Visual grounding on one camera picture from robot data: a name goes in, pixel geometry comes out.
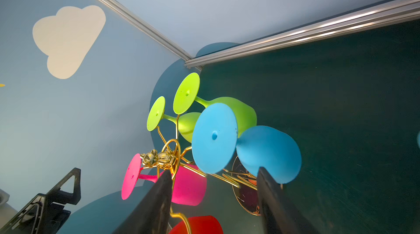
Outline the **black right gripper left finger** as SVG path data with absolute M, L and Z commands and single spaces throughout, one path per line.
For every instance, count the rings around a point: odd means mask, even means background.
M 165 171 L 115 234 L 165 234 L 172 200 L 172 176 Z

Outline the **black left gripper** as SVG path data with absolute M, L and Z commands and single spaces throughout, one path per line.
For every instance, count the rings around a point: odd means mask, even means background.
M 36 195 L 1 228 L 2 234 L 55 234 L 71 212 L 65 205 L 81 200 L 81 169 L 73 168 L 47 194 Z

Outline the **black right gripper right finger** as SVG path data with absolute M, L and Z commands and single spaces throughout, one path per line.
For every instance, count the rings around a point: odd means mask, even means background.
M 258 171 L 257 189 L 262 226 L 266 234 L 318 233 L 263 167 Z

